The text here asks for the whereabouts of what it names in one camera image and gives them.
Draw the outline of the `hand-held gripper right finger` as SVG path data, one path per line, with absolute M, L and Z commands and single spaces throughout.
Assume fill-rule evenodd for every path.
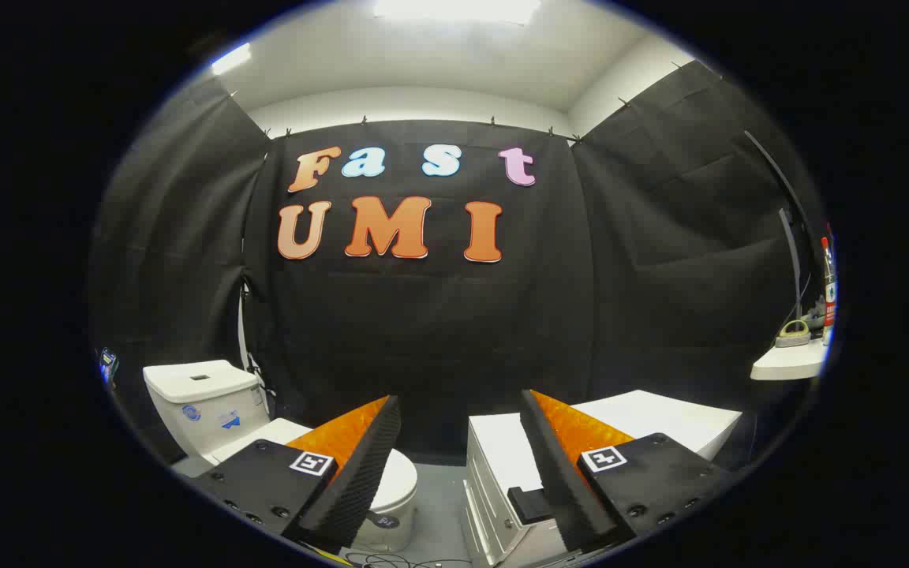
M 592 552 L 642 538 L 728 489 L 730 473 L 654 432 L 624 434 L 540 391 L 519 418 L 565 547 Z

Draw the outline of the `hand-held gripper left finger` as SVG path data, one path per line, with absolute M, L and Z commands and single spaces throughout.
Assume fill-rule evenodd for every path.
M 335 554 L 356 540 L 401 423 L 386 395 L 288 443 L 256 439 L 189 484 L 242 521 Z

